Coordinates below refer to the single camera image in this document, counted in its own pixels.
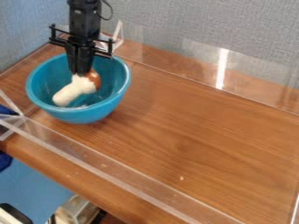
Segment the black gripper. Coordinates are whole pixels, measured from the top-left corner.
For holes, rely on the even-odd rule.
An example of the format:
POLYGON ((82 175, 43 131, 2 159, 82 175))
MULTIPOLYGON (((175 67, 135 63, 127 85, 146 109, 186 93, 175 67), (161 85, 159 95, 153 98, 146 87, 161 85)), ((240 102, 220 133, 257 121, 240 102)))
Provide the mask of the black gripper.
POLYGON ((83 10, 70 9, 70 29, 59 28, 57 24, 50 26, 50 41, 54 45, 66 49, 70 70, 74 74, 87 74, 93 67, 94 55, 113 57, 113 45, 115 40, 105 40, 101 34, 101 22, 106 20, 101 15, 101 8, 83 10))

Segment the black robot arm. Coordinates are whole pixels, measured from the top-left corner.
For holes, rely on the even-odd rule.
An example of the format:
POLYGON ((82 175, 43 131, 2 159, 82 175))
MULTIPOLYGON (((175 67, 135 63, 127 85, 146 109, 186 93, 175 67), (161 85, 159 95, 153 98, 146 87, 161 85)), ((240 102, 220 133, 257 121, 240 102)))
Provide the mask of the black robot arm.
POLYGON ((50 41, 66 49, 70 70, 83 76, 93 68, 95 55, 113 57, 115 41, 101 37, 101 23, 110 20, 113 15, 102 16, 102 4, 106 4, 111 11, 114 8, 107 0, 69 0, 67 3, 70 30, 58 29, 57 24, 53 24, 50 41))

